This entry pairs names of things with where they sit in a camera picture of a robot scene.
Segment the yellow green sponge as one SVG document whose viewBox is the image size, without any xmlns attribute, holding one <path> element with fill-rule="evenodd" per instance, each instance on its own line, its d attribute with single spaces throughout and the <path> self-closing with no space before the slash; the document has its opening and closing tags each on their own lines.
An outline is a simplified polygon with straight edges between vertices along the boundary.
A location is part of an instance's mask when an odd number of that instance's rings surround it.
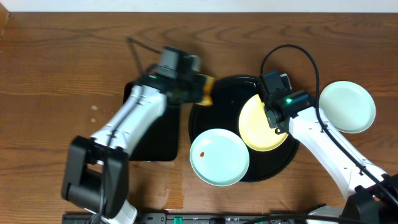
<svg viewBox="0 0 398 224">
<path fill-rule="evenodd" d="M 211 106 L 213 104 L 213 101 L 211 99 L 211 91 L 213 89 L 215 79 L 211 76 L 204 74 L 199 74 L 199 77 L 204 80 L 204 84 L 201 87 L 201 90 L 203 91 L 202 99 L 197 102 L 197 105 Z"/>
</svg>

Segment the yellow plate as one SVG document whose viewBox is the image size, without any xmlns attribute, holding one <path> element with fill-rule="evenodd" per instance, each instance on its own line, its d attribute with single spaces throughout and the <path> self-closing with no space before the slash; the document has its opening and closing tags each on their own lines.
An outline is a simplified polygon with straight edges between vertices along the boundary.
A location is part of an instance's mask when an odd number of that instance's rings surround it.
<svg viewBox="0 0 398 224">
<path fill-rule="evenodd" d="M 254 95 L 244 104 L 238 120 L 239 134 L 251 149 L 267 152 L 279 147 L 288 137 L 287 133 L 276 134 L 271 128 L 259 95 Z"/>
</svg>

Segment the light blue plate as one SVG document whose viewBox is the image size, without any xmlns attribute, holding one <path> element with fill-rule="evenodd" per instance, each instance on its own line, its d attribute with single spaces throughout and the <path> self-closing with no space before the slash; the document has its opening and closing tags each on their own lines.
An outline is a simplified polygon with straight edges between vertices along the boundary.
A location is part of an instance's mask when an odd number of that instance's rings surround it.
<svg viewBox="0 0 398 224">
<path fill-rule="evenodd" d="M 367 90 L 349 82 L 329 84 L 320 94 L 320 108 L 332 125 L 344 133 L 361 133 L 376 118 L 376 105 Z"/>
<path fill-rule="evenodd" d="M 209 129 L 193 140 L 190 163 L 202 181 L 226 187 L 246 175 L 250 158 L 245 143 L 237 134 L 226 129 Z"/>
</svg>

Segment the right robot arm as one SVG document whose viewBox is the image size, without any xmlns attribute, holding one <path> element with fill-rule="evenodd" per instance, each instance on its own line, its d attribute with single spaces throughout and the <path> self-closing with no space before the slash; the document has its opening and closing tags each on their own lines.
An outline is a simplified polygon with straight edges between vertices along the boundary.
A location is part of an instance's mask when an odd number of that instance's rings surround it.
<svg viewBox="0 0 398 224">
<path fill-rule="evenodd" d="M 312 210 L 307 223 L 397 223 L 397 176 L 366 159 L 326 118 L 318 100 L 292 92 L 277 71 L 259 77 L 269 126 L 302 143 L 331 175 L 345 199 L 343 208 Z"/>
</svg>

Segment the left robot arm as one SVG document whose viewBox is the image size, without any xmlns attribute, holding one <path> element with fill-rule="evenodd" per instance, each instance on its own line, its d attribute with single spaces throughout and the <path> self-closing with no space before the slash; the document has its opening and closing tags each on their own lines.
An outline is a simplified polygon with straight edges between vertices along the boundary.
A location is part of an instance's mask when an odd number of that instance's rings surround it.
<svg viewBox="0 0 398 224">
<path fill-rule="evenodd" d="M 61 195 L 91 212 L 86 223 L 134 223 L 137 210 L 127 201 L 129 160 L 141 138 L 169 104 L 209 100 L 212 79 L 200 73 L 201 59 L 164 47 L 158 63 L 144 69 L 119 111 L 90 138 L 70 143 Z"/>
</svg>

